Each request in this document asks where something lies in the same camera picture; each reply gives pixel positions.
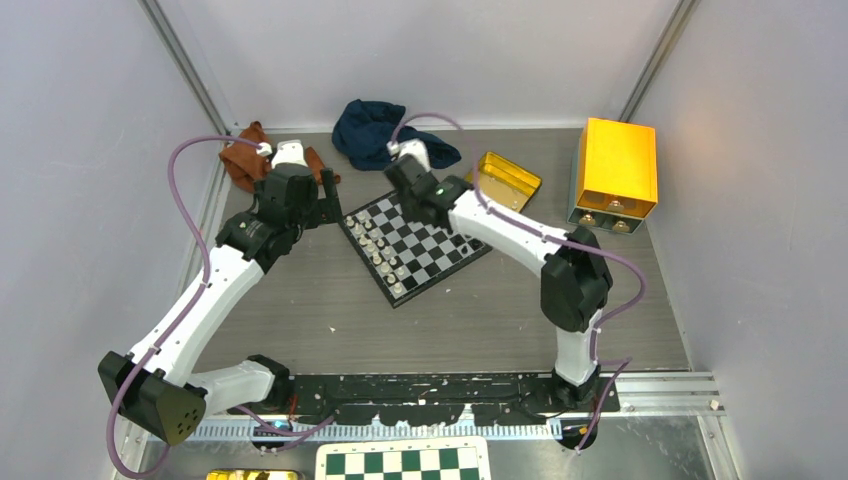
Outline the gold tin tray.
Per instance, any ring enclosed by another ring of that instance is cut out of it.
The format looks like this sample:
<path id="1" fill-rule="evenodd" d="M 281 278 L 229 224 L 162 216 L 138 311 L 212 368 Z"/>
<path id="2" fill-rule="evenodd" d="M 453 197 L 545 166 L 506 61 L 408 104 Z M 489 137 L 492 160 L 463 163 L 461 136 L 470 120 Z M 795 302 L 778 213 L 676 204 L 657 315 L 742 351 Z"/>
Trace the gold tin tray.
<path id="1" fill-rule="evenodd" d="M 542 185 L 540 176 L 493 151 L 480 158 L 477 173 L 482 192 L 516 212 L 526 208 Z"/>

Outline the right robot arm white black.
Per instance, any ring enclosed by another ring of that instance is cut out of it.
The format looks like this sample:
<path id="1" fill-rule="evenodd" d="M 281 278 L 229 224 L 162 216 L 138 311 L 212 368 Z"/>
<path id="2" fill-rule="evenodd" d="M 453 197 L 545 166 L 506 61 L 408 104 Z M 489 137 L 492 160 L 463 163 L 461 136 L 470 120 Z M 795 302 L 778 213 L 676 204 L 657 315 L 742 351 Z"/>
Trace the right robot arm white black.
<path id="1" fill-rule="evenodd" d="M 606 261 L 594 252 L 596 237 L 583 227 L 568 232 L 535 224 L 459 177 L 438 180 L 424 153 L 397 152 L 384 173 L 405 220 L 480 240 L 538 277 L 540 309 L 556 333 L 556 400 L 567 410 L 582 409 L 599 377 L 596 328 L 612 286 Z"/>

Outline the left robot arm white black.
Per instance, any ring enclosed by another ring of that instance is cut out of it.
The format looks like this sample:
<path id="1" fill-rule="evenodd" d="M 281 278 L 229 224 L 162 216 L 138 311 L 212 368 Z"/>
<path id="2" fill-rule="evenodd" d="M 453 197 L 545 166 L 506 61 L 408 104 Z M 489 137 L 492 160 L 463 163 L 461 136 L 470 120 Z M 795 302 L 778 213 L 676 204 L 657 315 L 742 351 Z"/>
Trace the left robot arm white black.
<path id="1" fill-rule="evenodd" d="M 200 354 L 239 300 L 302 234 L 342 217 L 334 173 L 319 178 L 299 164 L 281 164 L 258 181 L 253 203 L 228 219 L 190 287 L 129 353 L 107 353 L 98 374 L 118 412 L 176 446 L 200 422 L 240 405 L 277 413 L 290 406 L 290 371 L 264 355 L 197 373 Z"/>

